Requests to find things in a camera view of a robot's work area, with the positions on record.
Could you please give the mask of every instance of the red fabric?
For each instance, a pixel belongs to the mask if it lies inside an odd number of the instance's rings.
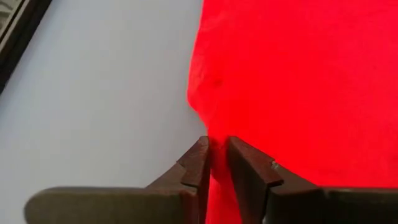
[[[318,185],[398,187],[397,5],[204,1],[188,100],[215,139],[208,223],[240,223],[227,135]]]

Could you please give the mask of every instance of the dark frame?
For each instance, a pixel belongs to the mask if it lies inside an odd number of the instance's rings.
[[[0,93],[10,79],[51,0],[21,0],[0,31]]]

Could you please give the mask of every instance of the white surface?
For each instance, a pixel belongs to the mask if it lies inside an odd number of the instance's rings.
[[[145,186],[205,133],[185,100],[200,0],[53,0],[0,97],[0,223],[58,185]]]

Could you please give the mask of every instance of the red cloth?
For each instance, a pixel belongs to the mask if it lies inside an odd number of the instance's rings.
[[[204,0],[188,100],[217,145],[208,223],[240,223],[227,135],[318,185],[398,187],[398,1]]]

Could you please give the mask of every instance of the white wall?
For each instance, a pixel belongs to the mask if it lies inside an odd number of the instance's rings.
[[[58,185],[145,186],[205,129],[185,101],[200,0],[53,0],[0,97],[0,223]]]

